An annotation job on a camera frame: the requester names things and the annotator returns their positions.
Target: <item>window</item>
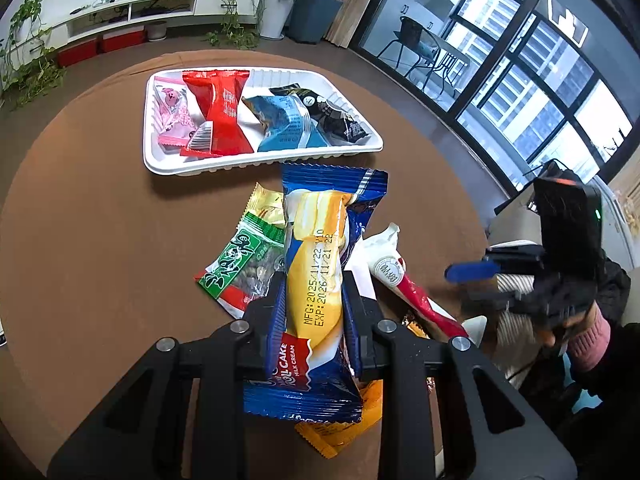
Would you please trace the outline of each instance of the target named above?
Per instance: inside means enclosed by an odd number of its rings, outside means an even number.
[[[598,173],[598,165],[582,139],[570,124],[553,138],[549,145],[531,163],[532,167],[540,166],[552,158],[557,158],[582,179],[590,181]]]
[[[539,22],[520,53],[520,59],[570,106],[593,75],[593,70],[555,30]]]
[[[464,48],[476,65],[467,79],[519,5],[517,0],[465,0],[452,17],[447,41]],[[630,130],[626,115],[580,51],[588,28],[556,0],[551,6],[553,21],[541,12],[529,15],[459,120],[516,186],[525,178],[516,176],[516,168],[527,174],[551,158],[589,179]],[[519,159],[515,166],[505,164],[508,156]]]
[[[611,158],[631,131],[629,119],[602,81],[596,83],[575,118],[604,161]]]

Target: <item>pink candy wrapper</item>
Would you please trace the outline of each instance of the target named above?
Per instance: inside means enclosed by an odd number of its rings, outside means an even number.
[[[160,108],[161,130],[158,144],[162,146],[186,146],[196,131],[189,114],[187,85],[178,79],[156,77],[154,79],[156,102]]]

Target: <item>blue snack packet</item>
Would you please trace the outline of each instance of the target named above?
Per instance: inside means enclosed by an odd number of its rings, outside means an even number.
[[[356,422],[362,400],[343,351],[342,269],[386,194],[387,174],[283,164],[282,183],[287,278],[278,300],[286,314],[268,337],[280,338],[266,364],[275,372],[266,383],[245,383],[244,410],[290,420]]]
[[[329,145],[297,95],[258,95],[242,101],[264,127],[265,137],[258,146],[259,152]]]

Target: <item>blue flower pot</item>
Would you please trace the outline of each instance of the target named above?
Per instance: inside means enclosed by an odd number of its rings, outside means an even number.
[[[287,36],[299,43],[318,43],[340,10],[340,0],[296,0]]]

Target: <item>orange snack wrapper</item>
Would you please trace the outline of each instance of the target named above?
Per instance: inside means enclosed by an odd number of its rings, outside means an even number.
[[[299,422],[296,431],[325,458],[333,458],[357,436],[382,418],[382,381],[372,381],[362,390],[362,420],[355,423],[315,424]]]

